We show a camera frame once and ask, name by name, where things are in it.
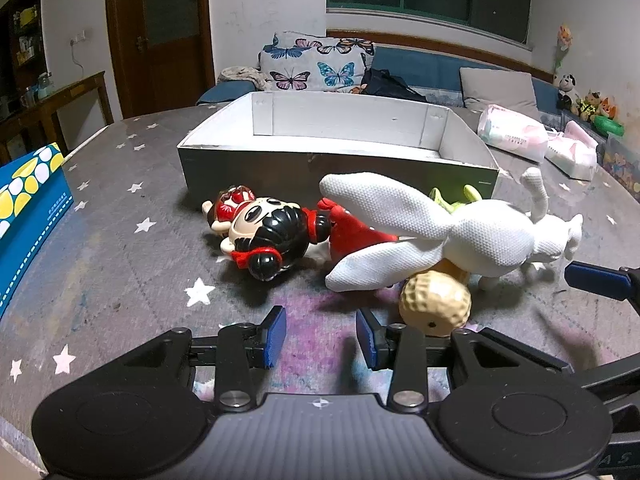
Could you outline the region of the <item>tan peanut toy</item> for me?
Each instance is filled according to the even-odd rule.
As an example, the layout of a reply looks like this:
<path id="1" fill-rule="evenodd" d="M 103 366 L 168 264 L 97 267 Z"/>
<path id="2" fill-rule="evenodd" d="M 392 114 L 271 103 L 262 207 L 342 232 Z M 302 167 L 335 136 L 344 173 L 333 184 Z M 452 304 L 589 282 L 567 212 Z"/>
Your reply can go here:
<path id="1" fill-rule="evenodd" d="M 472 306 L 469 277 L 447 259 L 414 274 L 401 289 L 398 311 L 402 320 L 426 336 L 449 337 L 468 322 Z"/>

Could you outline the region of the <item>red black doll figure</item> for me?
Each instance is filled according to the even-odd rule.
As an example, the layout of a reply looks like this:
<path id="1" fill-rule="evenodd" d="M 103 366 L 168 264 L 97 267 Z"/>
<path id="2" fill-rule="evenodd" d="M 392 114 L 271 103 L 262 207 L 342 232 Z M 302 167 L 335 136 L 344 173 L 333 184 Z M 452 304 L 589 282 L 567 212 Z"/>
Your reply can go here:
<path id="1" fill-rule="evenodd" d="M 230 186 L 201 204 L 220 250 L 241 270 L 269 282 L 303 258 L 311 245 L 329 244 L 337 261 L 398 237 L 367 226 L 343 206 L 323 197 L 309 209 L 274 197 L 258 197 L 245 185 Z"/>

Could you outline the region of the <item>white plush rabbit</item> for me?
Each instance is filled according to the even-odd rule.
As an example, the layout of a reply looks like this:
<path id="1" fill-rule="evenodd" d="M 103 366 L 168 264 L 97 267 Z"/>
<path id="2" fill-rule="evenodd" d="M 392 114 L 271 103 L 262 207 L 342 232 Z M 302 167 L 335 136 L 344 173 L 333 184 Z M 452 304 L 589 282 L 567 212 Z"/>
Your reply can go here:
<path id="1" fill-rule="evenodd" d="M 573 259 L 582 241 L 582 216 L 565 221 L 549 214 L 539 168 L 528 168 L 521 185 L 532 198 L 529 212 L 504 200 L 478 200 L 449 212 L 416 188 L 380 174 L 328 174 L 319 183 L 326 198 L 393 238 L 341 258 L 326 276 L 326 287 L 380 289 L 442 259 L 490 286 L 523 264 Z"/>

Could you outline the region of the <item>grey star table mat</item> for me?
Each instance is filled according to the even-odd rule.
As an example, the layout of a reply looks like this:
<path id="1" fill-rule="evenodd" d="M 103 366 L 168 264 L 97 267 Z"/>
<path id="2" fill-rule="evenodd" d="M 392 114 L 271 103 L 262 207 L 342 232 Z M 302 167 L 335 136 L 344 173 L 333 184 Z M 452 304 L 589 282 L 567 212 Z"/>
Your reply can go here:
<path id="1" fill-rule="evenodd" d="M 49 393 L 173 327 L 215 335 L 288 310 L 288 334 L 274 370 L 256 382 L 273 392 L 377 391 L 390 372 L 372 373 L 355 336 L 355 310 L 397 316 L 397 290 L 335 296 L 324 287 L 319 247 L 312 259 L 255 284 L 219 259 L 200 204 L 186 194 L 177 144 L 213 106 L 127 119 L 99 132 L 63 166 L 70 210 L 35 255 L 1 320 L 1 449 L 36 474 L 44 467 L 30 421 Z M 552 214 L 584 216 L 577 260 L 639 266 L 639 204 L 609 174 L 568 180 L 540 165 Z M 639 352 L 639 317 L 626 302 L 568 288 L 565 262 L 472 285 L 470 323 L 488 326 L 584 370 Z"/>

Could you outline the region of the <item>pink tissue pack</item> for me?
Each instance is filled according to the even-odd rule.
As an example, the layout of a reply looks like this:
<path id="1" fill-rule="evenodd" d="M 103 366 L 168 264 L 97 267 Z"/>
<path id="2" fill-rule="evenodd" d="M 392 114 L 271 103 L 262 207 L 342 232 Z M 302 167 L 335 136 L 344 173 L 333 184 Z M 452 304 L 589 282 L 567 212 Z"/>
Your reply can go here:
<path id="1" fill-rule="evenodd" d="M 546 156 L 549 136 L 544 125 L 502 106 L 488 105 L 476 132 L 487 145 L 531 162 L 542 162 Z"/>
<path id="2" fill-rule="evenodd" d="M 598 142 L 571 120 L 561 132 L 548 134 L 546 159 L 574 180 L 591 181 L 598 166 Z"/>

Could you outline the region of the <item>yellow orange plush toys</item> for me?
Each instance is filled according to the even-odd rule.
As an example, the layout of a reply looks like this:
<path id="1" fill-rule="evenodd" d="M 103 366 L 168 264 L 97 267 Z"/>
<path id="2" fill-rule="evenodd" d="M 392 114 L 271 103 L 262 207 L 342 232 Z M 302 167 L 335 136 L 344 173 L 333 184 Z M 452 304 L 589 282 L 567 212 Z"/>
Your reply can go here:
<path id="1" fill-rule="evenodd" d="M 578 115 L 585 122 L 593 122 L 597 116 L 615 120 L 617 118 L 617 105 L 613 98 L 601 96 L 597 91 L 589 91 L 579 101 Z"/>

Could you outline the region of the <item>panda plush toy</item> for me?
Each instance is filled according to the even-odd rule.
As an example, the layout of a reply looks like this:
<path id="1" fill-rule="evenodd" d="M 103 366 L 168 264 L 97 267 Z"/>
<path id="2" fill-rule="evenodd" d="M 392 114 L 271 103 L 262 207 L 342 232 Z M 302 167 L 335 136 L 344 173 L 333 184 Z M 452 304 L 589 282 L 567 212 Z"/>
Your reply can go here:
<path id="1" fill-rule="evenodd" d="M 567 110 L 573 115 L 579 114 L 579 105 L 582 104 L 576 88 L 576 80 L 572 74 L 564 74 L 555 81 L 556 90 L 556 108 L 558 110 Z"/>

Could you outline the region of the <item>white cardboard box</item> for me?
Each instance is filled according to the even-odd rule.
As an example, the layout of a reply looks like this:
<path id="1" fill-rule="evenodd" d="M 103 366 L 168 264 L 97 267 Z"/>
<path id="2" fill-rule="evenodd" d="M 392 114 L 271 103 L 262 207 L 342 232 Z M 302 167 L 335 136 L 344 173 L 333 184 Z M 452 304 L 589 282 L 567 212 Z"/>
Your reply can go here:
<path id="1" fill-rule="evenodd" d="M 499 167 L 485 143 L 446 106 L 361 94 L 252 92 L 196 126 L 178 144 L 194 200 L 231 185 L 303 206 L 327 174 L 375 172 L 423 193 L 462 200 L 494 192 Z"/>

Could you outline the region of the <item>grey cushion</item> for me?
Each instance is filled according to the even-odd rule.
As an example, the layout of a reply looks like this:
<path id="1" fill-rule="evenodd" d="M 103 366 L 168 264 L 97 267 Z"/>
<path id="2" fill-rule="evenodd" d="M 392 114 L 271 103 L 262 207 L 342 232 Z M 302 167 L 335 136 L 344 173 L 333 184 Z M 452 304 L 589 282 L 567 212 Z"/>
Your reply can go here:
<path id="1" fill-rule="evenodd" d="M 540 120 L 533 78 L 529 73 L 461 67 L 459 74 L 464 106 L 468 110 L 483 113 L 490 104 L 496 104 Z"/>

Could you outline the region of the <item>blue yellow tissue box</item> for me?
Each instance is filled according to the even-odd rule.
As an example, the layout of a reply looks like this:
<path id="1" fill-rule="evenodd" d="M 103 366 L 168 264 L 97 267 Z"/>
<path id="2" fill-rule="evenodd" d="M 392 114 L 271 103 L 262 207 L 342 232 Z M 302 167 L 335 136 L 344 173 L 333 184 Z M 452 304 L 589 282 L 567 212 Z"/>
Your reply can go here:
<path id="1" fill-rule="evenodd" d="M 1 167 L 0 313 L 42 244 L 73 203 L 55 143 Z"/>

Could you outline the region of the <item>black backpack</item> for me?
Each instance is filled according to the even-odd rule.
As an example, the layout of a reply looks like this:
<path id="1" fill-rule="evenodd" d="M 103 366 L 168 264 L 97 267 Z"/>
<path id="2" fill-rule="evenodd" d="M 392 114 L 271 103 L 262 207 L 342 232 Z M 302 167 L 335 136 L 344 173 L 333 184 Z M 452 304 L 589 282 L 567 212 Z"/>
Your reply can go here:
<path id="1" fill-rule="evenodd" d="M 388 70 L 370 68 L 363 75 L 361 87 L 361 93 L 367 96 L 384 96 L 384 98 L 426 102 L 422 94 L 411 89 L 405 81 L 393 76 Z"/>

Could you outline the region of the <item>beige folded blanket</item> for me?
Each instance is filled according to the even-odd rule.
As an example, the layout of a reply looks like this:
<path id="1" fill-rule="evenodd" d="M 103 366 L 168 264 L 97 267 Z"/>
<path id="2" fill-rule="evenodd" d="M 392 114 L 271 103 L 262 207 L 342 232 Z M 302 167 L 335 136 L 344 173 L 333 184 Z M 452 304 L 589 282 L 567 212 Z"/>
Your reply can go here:
<path id="1" fill-rule="evenodd" d="M 231 66 L 224 68 L 218 79 L 220 81 L 245 81 L 254 84 L 260 91 L 270 91 L 272 89 L 271 79 L 256 67 Z"/>

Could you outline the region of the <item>blue sofa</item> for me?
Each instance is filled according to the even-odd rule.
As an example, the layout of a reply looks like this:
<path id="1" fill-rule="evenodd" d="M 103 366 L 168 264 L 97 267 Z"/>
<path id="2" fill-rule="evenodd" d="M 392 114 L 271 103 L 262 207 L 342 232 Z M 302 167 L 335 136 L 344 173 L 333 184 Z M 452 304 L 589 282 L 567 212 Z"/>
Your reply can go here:
<path id="1" fill-rule="evenodd" d="M 407 86 L 423 94 L 428 102 L 449 107 L 464 107 L 459 74 L 461 67 L 497 69 L 497 66 L 458 56 L 383 46 L 376 48 L 372 67 L 375 70 L 388 70 L 392 76 L 402 79 Z M 579 117 L 569 110 L 556 107 L 559 104 L 558 89 L 553 84 L 536 77 L 532 77 L 532 81 L 541 121 L 546 126 L 560 130 L 570 120 L 579 122 Z"/>

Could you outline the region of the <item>butterfly pattern pillow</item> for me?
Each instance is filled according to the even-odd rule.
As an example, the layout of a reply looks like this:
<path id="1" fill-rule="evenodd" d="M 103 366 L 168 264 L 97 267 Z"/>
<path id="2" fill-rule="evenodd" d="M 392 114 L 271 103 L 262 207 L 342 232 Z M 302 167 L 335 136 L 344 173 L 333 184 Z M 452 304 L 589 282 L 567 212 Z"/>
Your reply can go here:
<path id="1" fill-rule="evenodd" d="M 349 91 L 359 87 L 375 57 L 375 43 L 301 32 L 276 32 L 258 53 L 272 90 Z"/>

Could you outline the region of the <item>dark bookshelf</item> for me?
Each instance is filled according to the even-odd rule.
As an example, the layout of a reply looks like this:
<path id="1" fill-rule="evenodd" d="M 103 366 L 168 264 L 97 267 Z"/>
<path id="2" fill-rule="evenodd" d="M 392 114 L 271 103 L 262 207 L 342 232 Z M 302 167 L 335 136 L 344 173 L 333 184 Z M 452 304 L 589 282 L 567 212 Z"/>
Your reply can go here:
<path id="1" fill-rule="evenodd" d="M 48 66 L 43 47 L 41 0 L 9 0 L 1 7 L 1 120 L 26 108 Z"/>

